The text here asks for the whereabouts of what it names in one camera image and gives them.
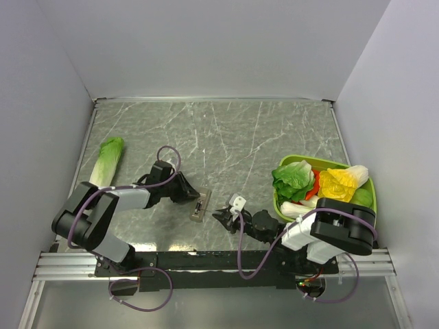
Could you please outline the beige remote control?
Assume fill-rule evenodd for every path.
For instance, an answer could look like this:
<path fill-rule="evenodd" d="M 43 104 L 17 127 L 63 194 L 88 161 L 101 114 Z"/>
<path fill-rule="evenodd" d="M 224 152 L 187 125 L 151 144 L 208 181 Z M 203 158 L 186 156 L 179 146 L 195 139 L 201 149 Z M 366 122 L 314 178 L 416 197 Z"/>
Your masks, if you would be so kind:
<path fill-rule="evenodd" d="M 196 223 L 203 222 L 211 198 L 211 189 L 202 187 L 199 190 L 199 194 L 199 197 L 193 203 L 189 215 L 189 219 Z"/>

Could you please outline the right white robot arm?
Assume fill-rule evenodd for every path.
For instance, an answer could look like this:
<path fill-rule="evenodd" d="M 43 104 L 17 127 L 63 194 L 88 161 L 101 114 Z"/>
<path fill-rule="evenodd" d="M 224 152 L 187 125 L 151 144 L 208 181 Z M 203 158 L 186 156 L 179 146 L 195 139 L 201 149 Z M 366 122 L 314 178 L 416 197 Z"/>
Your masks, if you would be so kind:
<path fill-rule="evenodd" d="M 322 198 L 295 221 L 281 223 L 266 210 L 251 215 L 245 202 L 237 196 L 228 207 L 215 210 L 213 217 L 230 233 L 242 231 L 275 251 L 305 251 L 299 263 L 307 273 L 315 273 L 343 253 L 368 256 L 377 240 L 376 213 L 365 206 Z"/>

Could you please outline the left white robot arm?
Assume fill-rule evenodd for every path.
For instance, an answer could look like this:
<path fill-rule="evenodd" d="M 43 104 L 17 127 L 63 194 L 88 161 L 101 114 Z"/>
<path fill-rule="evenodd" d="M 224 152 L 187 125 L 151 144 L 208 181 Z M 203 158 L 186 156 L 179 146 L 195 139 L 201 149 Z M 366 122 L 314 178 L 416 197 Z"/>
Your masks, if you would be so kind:
<path fill-rule="evenodd" d="M 140 260 L 132 245 L 108 231 L 113 215 L 151 208 L 162 198 L 186 204 L 199 196 L 183 173 L 157 160 L 149 173 L 129 186 L 100 188 L 90 182 L 80 183 L 55 216 L 51 230 L 76 247 L 109 260 L 113 270 L 126 276 Z"/>

